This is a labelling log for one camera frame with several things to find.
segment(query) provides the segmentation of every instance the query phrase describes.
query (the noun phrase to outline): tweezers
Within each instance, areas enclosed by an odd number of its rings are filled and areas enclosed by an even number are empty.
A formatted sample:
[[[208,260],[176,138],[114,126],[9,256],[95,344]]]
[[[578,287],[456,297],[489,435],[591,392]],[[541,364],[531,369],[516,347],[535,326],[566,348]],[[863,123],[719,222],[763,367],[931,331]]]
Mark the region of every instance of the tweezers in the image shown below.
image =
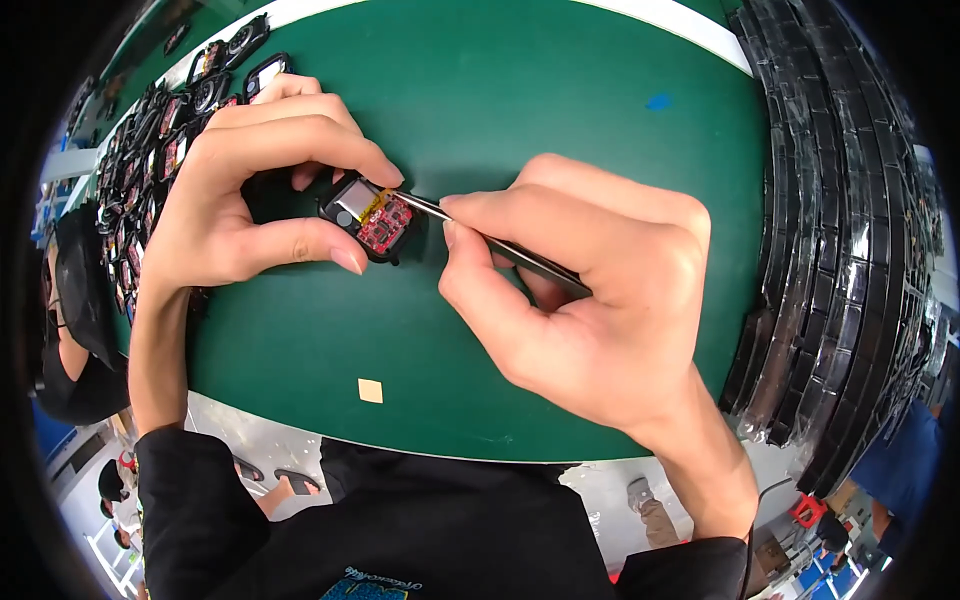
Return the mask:
[[[391,194],[401,198],[410,206],[418,209],[421,212],[425,212],[431,217],[440,219],[442,221],[453,221],[453,219],[439,206],[429,200],[426,200],[425,198],[420,198],[419,196],[414,196],[413,194],[408,194],[399,190],[393,190],[391,191]],[[540,256],[535,252],[530,252],[529,250],[513,242],[500,240],[495,237],[490,237],[489,235],[483,235],[483,237],[487,240],[487,246],[490,247],[491,251],[500,254],[504,258],[507,258],[518,267],[523,267],[524,269],[536,273],[545,279],[553,281],[563,288],[574,299],[579,300],[581,298],[588,298],[593,295],[593,292],[590,291],[590,288],[584,285],[584,282],[580,280],[580,276],[570,271],[566,267],[558,265],[549,258]]]

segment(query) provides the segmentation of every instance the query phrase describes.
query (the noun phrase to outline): slipper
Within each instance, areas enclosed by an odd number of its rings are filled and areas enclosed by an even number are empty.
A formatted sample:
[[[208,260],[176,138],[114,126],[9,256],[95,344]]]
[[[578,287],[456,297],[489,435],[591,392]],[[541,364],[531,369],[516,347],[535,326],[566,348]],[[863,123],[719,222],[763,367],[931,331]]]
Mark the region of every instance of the slipper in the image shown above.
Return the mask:
[[[277,480],[284,475],[290,480],[290,487],[294,489],[296,495],[310,495],[310,490],[306,487],[308,483],[317,488],[317,491],[320,490],[320,484],[302,473],[297,473],[285,468],[278,468],[274,471],[274,477],[276,477]]]
[[[240,467],[240,476],[251,481],[263,481],[263,471],[254,467],[236,454],[233,455],[233,463]]]

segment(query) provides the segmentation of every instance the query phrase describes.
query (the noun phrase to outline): finger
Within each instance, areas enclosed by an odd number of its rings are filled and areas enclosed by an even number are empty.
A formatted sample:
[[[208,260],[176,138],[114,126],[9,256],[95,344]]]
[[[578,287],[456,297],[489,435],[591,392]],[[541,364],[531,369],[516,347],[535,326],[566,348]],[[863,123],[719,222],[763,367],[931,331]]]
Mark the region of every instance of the finger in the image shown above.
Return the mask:
[[[348,130],[362,134],[360,127],[350,116],[347,105],[336,94],[311,94],[283,98],[269,104],[221,108],[213,113],[207,129],[245,127],[265,121],[307,114],[323,114]]]
[[[348,233],[316,217],[272,221],[231,234],[224,248],[234,249],[226,257],[229,275],[238,280],[293,262],[332,260],[361,275],[367,268],[367,254]]]
[[[687,229],[707,255],[710,216],[691,196],[643,185],[585,162],[550,154],[527,162],[513,186],[530,183],[562,191],[631,219]]]
[[[274,80],[256,95],[251,105],[276,102],[291,96],[320,93],[323,93],[323,90],[316,78],[293,75],[292,73],[277,73]]]
[[[444,237],[450,256],[440,277],[440,294],[510,378],[505,370],[517,371],[517,357],[525,348],[536,347],[548,319],[493,268],[487,243],[476,231],[447,222]]]
[[[399,169],[376,144],[320,114],[206,130],[187,152],[180,176],[216,195],[239,189],[258,171],[308,161],[354,169],[383,187],[403,182]],[[196,169],[203,172],[189,175]]]
[[[458,223],[579,273],[594,297],[609,305],[637,294],[657,299],[659,286],[675,289],[703,279],[700,250],[686,229],[630,219],[539,185],[441,204]]]
[[[573,298],[553,281],[526,269],[517,269],[516,272],[520,275],[520,279],[530,290],[530,293],[534,295],[537,307],[543,312],[555,312],[564,304],[573,301]]]
[[[304,162],[294,167],[293,176],[290,178],[290,184],[298,192],[302,192],[308,185],[313,183],[324,166],[319,162]]]

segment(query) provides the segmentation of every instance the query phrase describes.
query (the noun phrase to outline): khaki pants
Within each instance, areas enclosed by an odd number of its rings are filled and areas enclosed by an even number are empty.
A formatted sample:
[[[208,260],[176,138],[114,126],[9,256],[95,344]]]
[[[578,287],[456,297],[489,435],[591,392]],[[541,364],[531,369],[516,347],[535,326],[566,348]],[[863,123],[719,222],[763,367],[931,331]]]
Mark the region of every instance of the khaki pants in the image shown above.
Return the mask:
[[[680,543],[673,521],[659,500],[647,500],[640,506],[640,520],[647,526],[647,541],[651,548],[656,550]]]

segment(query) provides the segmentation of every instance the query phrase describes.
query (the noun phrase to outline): black pants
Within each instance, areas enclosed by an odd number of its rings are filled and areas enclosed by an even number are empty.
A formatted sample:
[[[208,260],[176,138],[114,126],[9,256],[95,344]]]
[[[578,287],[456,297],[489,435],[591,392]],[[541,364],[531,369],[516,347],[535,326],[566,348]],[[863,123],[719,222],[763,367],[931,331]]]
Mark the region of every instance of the black pants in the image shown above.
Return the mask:
[[[572,465],[489,463],[406,454],[323,438],[320,468],[334,502],[358,492],[416,492],[432,487],[484,490],[509,478],[558,483]]]

